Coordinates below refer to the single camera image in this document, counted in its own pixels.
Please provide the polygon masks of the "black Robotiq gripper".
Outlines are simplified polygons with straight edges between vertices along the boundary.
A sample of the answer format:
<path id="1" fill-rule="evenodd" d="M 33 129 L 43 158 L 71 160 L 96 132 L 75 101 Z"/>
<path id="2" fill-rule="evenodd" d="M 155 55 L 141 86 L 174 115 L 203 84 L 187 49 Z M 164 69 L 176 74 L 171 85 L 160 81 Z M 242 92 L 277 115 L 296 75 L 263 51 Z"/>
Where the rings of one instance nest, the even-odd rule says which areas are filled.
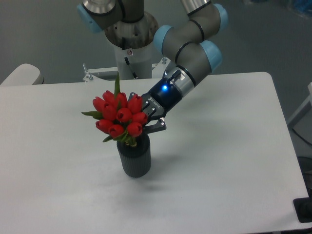
<path id="1" fill-rule="evenodd" d="M 142 96 L 135 92 L 131 92 L 129 95 L 129 99 L 143 99 L 142 110 L 148 116 L 148 122 L 159 119 L 155 124 L 144 127 L 146 134 L 167 129 L 163 117 L 182 100 L 182 97 L 182 94 L 174 85 L 165 81 L 159 81 Z"/>

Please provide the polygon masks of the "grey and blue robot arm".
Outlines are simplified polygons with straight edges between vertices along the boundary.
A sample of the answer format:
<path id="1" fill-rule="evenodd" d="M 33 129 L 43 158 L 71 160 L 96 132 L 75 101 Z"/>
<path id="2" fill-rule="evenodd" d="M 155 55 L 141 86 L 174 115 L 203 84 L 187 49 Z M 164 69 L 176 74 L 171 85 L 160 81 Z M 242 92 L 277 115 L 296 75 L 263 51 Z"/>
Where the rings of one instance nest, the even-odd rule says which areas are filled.
<path id="1" fill-rule="evenodd" d="M 143 95 L 143 111 L 154 125 L 147 133 L 165 130 L 164 117 L 222 62 L 209 38 L 226 28 L 228 14 L 209 0 L 184 0 L 188 22 L 176 29 L 159 26 L 142 0 L 84 0 L 77 6 L 82 21 L 94 33 L 104 32 L 113 46 L 121 79 L 152 76 L 156 48 L 166 67 L 162 79 Z"/>

